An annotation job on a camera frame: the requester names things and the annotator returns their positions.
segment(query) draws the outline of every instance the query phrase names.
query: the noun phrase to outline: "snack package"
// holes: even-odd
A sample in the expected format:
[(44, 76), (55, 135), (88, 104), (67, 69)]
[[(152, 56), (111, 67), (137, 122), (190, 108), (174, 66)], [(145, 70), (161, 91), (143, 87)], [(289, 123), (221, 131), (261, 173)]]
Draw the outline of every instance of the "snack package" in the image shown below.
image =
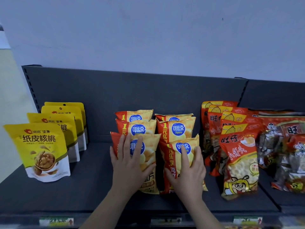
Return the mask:
[(204, 101), (201, 104), (201, 124), (203, 127), (203, 152), (211, 153), (213, 148), (211, 147), (211, 138), (209, 133), (209, 121), (208, 121), (208, 109), (210, 105), (236, 107), (238, 102), (232, 101)]
[[(260, 129), (262, 130), (262, 120), (258, 117), (249, 116), (249, 114), (242, 115), (235, 112), (224, 111), (220, 119), (221, 128), (225, 125), (240, 125), (245, 123), (259, 124)], [(221, 148), (218, 149), (217, 153), (216, 165), (210, 172), (210, 175), (215, 177), (224, 175), (225, 166), (228, 159), (227, 154)]]
[(74, 114), (27, 113), (29, 123), (56, 124), (65, 136), (69, 162), (79, 162), (78, 140)]
[(70, 176), (65, 137), (59, 125), (30, 123), (3, 127), (13, 140), (28, 177), (54, 182)]
[(228, 156), (222, 193), (227, 200), (257, 190), (259, 170), (255, 139), (259, 130), (258, 124), (223, 126), (219, 143)]
[(210, 105), (208, 110), (209, 132), (211, 136), (211, 146), (213, 147), (212, 153), (205, 159), (205, 164), (210, 166), (212, 162), (217, 161), (219, 150), (219, 137), (222, 130), (220, 119), (223, 112), (232, 112), (238, 114), (245, 114), (247, 108), (226, 107)]
[(276, 150), (278, 150), (276, 147), (280, 145), (282, 139), (282, 132), (279, 131), (282, 128), (277, 127), (277, 125), (294, 120), (304, 121), (305, 114), (296, 112), (260, 112), (259, 118), (262, 119), (265, 127), (264, 132), (260, 135), (258, 144), (259, 165), (264, 169), (268, 169), (270, 173), (274, 173), (277, 159)]
[(77, 106), (54, 106), (44, 105), (41, 108), (41, 113), (55, 113), (55, 114), (74, 114), (76, 132), (78, 137), (78, 149), (84, 151), (87, 149), (86, 136), (84, 132), (83, 118), (81, 109)]
[[(117, 132), (110, 132), (113, 150), (117, 155), (117, 147), (120, 141), (121, 134)], [(161, 134), (136, 134), (132, 136), (132, 141), (130, 143), (130, 154), (133, 155), (135, 146), (137, 144), (139, 136), (143, 137), (141, 156), (140, 156), (140, 168), (144, 171), (151, 164), (156, 163), (156, 149), (161, 137)], [(159, 194), (159, 190), (156, 184), (156, 168), (151, 172), (151, 174), (146, 178), (140, 191), (148, 194)]]
[(86, 122), (86, 112), (84, 104), (81, 102), (45, 102), (44, 105), (52, 105), (52, 106), (75, 106), (81, 109), (81, 116), (83, 119), (84, 133), (86, 144), (88, 144), (88, 131), (87, 131), (87, 122)]
[[(164, 154), (164, 167), (171, 171), (175, 178), (180, 176), (181, 171), (181, 145), (184, 145), (186, 153), (189, 158), (189, 166), (191, 166), (194, 159), (194, 149), (199, 146), (199, 135), (195, 138), (188, 138), (169, 142), (168, 144), (160, 140), (159, 146), (161, 152)], [(207, 191), (205, 182), (203, 181), (202, 189)], [(162, 194), (173, 193), (174, 189), (168, 181), (166, 175), (164, 176), (164, 191)]]
[(271, 183), (273, 188), (305, 193), (305, 134), (284, 136), (287, 159), (282, 159)]
[(152, 110), (138, 110), (135, 112), (121, 111), (121, 112), (115, 112), (114, 114), (120, 121), (127, 121), (127, 122), (138, 121), (138, 120), (150, 121), (153, 116), (153, 109)]
[(196, 117), (177, 121), (162, 121), (157, 120), (157, 130), (161, 134), (161, 140), (166, 143), (187, 139), (192, 137)]
[(137, 134), (155, 134), (157, 120), (150, 121), (120, 121), (116, 119), (117, 129), (120, 134), (127, 135), (131, 133), (133, 136)]
[(159, 121), (179, 121), (189, 119), (193, 116), (193, 113), (190, 114), (182, 114), (182, 115), (161, 115), (155, 114), (155, 117)]

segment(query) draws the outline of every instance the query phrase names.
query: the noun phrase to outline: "yellow packaging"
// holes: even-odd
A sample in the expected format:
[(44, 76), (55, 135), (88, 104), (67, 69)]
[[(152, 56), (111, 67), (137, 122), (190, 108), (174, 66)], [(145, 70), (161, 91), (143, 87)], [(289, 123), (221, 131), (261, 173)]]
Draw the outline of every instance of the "yellow packaging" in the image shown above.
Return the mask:
[[(117, 155), (117, 147), (120, 141), (121, 134), (117, 132), (110, 132), (113, 150)], [(137, 144), (138, 138), (142, 136), (142, 148), (140, 156), (140, 169), (144, 171), (151, 164), (156, 163), (156, 149), (160, 140), (161, 134), (136, 134), (132, 136), (130, 143), (130, 154), (133, 155), (135, 146)], [(148, 194), (159, 194), (159, 190), (156, 184), (156, 168), (150, 173), (146, 178), (143, 185), (140, 187), (140, 191)]]
[(41, 108), (41, 113), (56, 113), (56, 114), (73, 113), (75, 119), (76, 133), (78, 137), (78, 149), (79, 151), (84, 151), (87, 149), (83, 118), (79, 107), (44, 105)]
[[(186, 153), (189, 158), (189, 166), (192, 165), (194, 159), (194, 150), (196, 146), (199, 146), (199, 135), (197, 134), (195, 138), (188, 138), (173, 141), (170, 143), (165, 143), (160, 141), (159, 146), (164, 156), (165, 165), (164, 167), (171, 171), (175, 178), (180, 176), (181, 171), (181, 145), (184, 145)], [(202, 183), (202, 189), (207, 191), (205, 182)], [(164, 191), (162, 194), (172, 193), (174, 191), (172, 185), (164, 176)]]
[(180, 121), (180, 120), (185, 120), (189, 119), (192, 117), (194, 114), (181, 114), (181, 115), (161, 115), (161, 114), (155, 114), (156, 119), (159, 121)]
[(81, 109), (81, 117), (83, 119), (84, 133), (86, 138), (86, 144), (88, 144), (88, 132), (87, 132), (87, 122), (86, 122), (86, 112), (84, 104), (81, 102), (45, 102), (44, 105), (52, 106), (75, 106)]
[(65, 137), (56, 124), (3, 126), (13, 140), (30, 178), (53, 182), (70, 176)]
[(161, 140), (166, 143), (187, 139), (192, 137), (196, 117), (180, 121), (162, 121), (157, 120), (157, 130), (161, 134)]
[(74, 114), (27, 113), (29, 123), (50, 123), (61, 127), (66, 140), (69, 162), (79, 162), (78, 140)]
[(153, 116), (153, 109), (152, 110), (138, 110), (138, 111), (121, 111), (121, 112), (115, 112), (114, 113), (116, 117), (120, 121), (127, 121), (127, 122), (132, 122), (132, 121), (150, 121)]
[(157, 120), (127, 122), (116, 119), (119, 133), (125, 135), (131, 133), (133, 136), (136, 134), (155, 134), (156, 122)]

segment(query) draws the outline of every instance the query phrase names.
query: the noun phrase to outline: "right hand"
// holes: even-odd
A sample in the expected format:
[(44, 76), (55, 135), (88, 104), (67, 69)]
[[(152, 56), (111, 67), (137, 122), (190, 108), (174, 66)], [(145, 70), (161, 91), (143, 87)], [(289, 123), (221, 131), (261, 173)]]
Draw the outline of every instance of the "right hand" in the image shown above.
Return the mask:
[(202, 183), (207, 172), (199, 146), (194, 149), (194, 155), (192, 165), (189, 167), (189, 158), (185, 147), (181, 146), (181, 172), (177, 179), (165, 168), (167, 179), (186, 208), (199, 201), (202, 202)]

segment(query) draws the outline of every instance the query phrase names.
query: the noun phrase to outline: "left hand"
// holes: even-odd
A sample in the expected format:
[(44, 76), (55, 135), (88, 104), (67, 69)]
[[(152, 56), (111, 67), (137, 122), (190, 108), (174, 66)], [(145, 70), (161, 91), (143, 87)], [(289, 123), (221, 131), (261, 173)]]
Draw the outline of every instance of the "left hand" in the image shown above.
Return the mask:
[(130, 197), (141, 187), (145, 179), (155, 168), (155, 164), (148, 166), (143, 172), (140, 169), (140, 155), (143, 137), (138, 138), (133, 156), (130, 155), (131, 134), (125, 138), (121, 136), (117, 149), (117, 157), (110, 146), (113, 178), (111, 190), (120, 197)]

